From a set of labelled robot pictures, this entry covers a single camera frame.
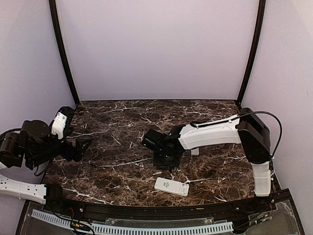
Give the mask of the white remote control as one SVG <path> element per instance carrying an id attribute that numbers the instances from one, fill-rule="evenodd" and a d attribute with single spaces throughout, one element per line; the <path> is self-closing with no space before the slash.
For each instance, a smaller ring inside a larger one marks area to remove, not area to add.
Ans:
<path id="1" fill-rule="evenodd" d="M 157 177 L 154 188 L 155 190 L 159 190 L 159 191 L 163 191 L 166 193 L 179 195 L 179 196 L 187 196 L 189 192 L 188 184 L 161 178 L 161 177 Z"/>

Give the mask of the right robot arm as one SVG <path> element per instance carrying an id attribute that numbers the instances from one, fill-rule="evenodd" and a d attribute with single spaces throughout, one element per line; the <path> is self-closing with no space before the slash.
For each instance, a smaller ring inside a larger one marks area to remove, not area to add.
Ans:
<path id="1" fill-rule="evenodd" d="M 259 111 L 242 108 L 240 113 L 217 121 L 197 121 L 174 126 L 168 134 L 148 130 L 142 145 L 153 151 L 153 165 L 159 169 L 172 170 L 179 167 L 180 158 L 187 150 L 199 155 L 199 148 L 217 144 L 241 144 L 246 159 L 252 166 L 255 196 L 250 209 L 261 212 L 268 205 L 271 194 L 273 159 L 270 130 L 258 117 Z"/>

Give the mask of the white battery cover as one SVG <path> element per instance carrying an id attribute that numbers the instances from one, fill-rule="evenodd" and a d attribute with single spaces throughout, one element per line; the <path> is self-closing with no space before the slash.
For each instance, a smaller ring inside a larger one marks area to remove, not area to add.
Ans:
<path id="1" fill-rule="evenodd" d="M 199 148 L 191 150 L 191 155 L 192 156 L 198 156 L 199 154 L 200 154 Z"/>

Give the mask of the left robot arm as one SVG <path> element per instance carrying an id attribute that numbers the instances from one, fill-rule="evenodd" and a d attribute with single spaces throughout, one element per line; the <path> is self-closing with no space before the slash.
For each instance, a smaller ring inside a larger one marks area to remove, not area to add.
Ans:
<path id="1" fill-rule="evenodd" d="M 91 145 L 90 139 L 77 140 L 71 143 L 66 140 L 72 129 L 66 122 L 54 120 L 47 124 L 40 120 L 26 120 L 21 128 L 11 129 L 0 136 L 0 167 L 7 169 L 21 167 L 24 164 L 30 170 L 37 170 L 40 165 L 61 156 L 66 161 L 81 161 Z M 58 213 L 66 213 L 69 203 L 62 197 L 59 186 L 31 184 L 17 181 L 1 175 L 0 193 L 19 199 L 46 204 Z"/>

